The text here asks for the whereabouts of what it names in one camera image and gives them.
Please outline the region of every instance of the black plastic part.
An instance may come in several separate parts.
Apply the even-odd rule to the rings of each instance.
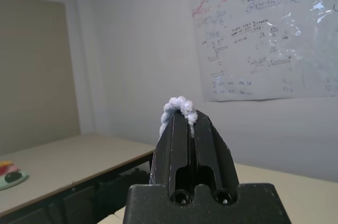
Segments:
[[[229,206],[215,201],[210,188],[198,185],[194,200],[173,203],[163,185],[133,185],[129,189],[124,224],[290,224],[272,184],[241,184]]]
[[[194,138],[184,116],[170,119],[154,151],[150,184],[162,184],[172,198],[176,190],[194,194],[198,184],[211,191],[227,189],[236,197],[239,184],[231,153],[209,117],[198,112]]]
[[[239,184],[231,153],[208,116],[191,136],[178,111],[154,151],[149,185],[129,189],[124,224],[289,224],[272,184]]]

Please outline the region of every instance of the white fluffy material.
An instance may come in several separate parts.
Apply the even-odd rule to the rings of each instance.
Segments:
[[[161,127],[159,129],[159,136],[161,137],[164,129],[166,128],[171,116],[177,111],[180,110],[185,119],[188,119],[188,124],[190,125],[191,136],[194,136],[194,124],[197,121],[197,112],[194,108],[192,101],[185,99],[183,96],[172,97],[169,100],[169,103],[164,105],[164,113],[161,117]]]

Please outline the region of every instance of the paper plate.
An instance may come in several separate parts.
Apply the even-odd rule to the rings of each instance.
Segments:
[[[0,190],[5,190],[7,188],[13,187],[21,182],[23,182],[24,180],[26,180],[28,178],[28,174],[24,171],[19,171],[19,173],[22,174],[22,177],[19,178],[18,180],[12,182],[12,183],[7,183],[5,181],[5,175],[0,176]]]

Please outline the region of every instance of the table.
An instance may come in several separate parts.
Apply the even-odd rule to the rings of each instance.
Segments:
[[[338,183],[235,164],[240,183],[275,185],[293,224],[336,224]],[[125,208],[99,224],[122,224]]]
[[[0,217],[107,172],[123,172],[150,161],[153,150],[151,145],[92,134],[0,156],[30,176],[0,191]]]

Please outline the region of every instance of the whiteboard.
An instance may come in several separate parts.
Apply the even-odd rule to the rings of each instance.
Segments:
[[[338,94],[338,0],[191,0],[208,101]]]

